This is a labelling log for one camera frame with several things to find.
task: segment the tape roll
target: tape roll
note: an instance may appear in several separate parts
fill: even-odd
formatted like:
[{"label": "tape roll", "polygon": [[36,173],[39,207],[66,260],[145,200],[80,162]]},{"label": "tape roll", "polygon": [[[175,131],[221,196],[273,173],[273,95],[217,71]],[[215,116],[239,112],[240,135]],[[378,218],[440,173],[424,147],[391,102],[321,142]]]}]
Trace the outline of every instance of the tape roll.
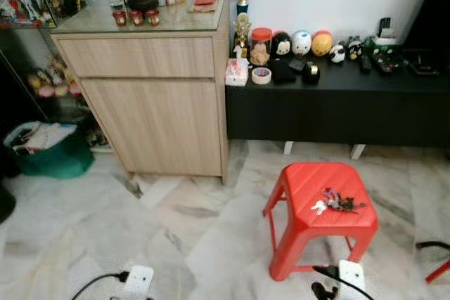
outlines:
[{"label": "tape roll", "polygon": [[258,67],[252,71],[252,81],[256,84],[268,84],[272,78],[269,68]]}]

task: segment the white tile floor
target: white tile floor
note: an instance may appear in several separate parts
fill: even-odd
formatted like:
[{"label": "white tile floor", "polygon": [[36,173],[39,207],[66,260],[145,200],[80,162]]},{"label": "white tile floor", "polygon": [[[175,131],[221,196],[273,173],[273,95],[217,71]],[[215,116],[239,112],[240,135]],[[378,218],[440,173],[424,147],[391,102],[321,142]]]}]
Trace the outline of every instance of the white tile floor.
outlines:
[{"label": "white tile floor", "polygon": [[[346,145],[231,143],[229,181],[145,176],[136,199],[117,179],[117,161],[101,155],[83,177],[61,181],[19,176],[4,185],[16,196],[0,227],[0,299],[69,299],[101,273],[152,266],[151,294],[163,299],[315,299],[311,283],[331,280],[296,273],[284,282],[268,274],[269,227],[261,211],[281,169],[291,162],[346,162],[360,173],[380,228],[363,258],[374,299],[448,299],[450,273],[431,286],[423,277],[448,252],[417,252],[417,240],[450,242],[449,162],[438,150],[368,147],[359,161]],[[276,222],[285,222],[277,207]],[[339,238],[314,240],[302,263],[337,263]],[[104,280],[80,299],[109,299],[123,284]]]}]

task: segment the white ball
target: white ball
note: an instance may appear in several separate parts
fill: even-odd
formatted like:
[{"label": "white ball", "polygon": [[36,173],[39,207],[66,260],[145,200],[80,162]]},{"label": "white ball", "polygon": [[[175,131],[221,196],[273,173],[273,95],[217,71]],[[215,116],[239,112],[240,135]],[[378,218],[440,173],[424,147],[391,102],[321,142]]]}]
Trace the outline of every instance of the white ball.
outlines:
[{"label": "white ball", "polygon": [[311,49],[312,38],[306,31],[297,31],[292,35],[291,49],[297,56],[306,55]]}]

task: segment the tissue box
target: tissue box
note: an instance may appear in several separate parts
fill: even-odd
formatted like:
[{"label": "tissue box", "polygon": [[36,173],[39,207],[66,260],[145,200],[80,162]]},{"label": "tissue box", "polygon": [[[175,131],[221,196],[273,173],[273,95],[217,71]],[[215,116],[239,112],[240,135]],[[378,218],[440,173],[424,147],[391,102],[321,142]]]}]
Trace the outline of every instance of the tissue box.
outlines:
[{"label": "tissue box", "polygon": [[248,60],[244,58],[229,59],[226,64],[225,85],[245,86],[248,79]]}]

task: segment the cabinet drawer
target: cabinet drawer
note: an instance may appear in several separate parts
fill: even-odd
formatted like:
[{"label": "cabinet drawer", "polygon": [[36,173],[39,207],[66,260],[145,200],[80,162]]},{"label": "cabinet drawer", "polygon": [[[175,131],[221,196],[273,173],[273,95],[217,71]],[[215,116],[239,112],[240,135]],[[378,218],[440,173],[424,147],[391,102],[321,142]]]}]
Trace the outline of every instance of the cabinet drawer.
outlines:
[{"label": "cabinet drawer", "polygon": [[60,40],[78,77],[214,77],[205,38]]}]

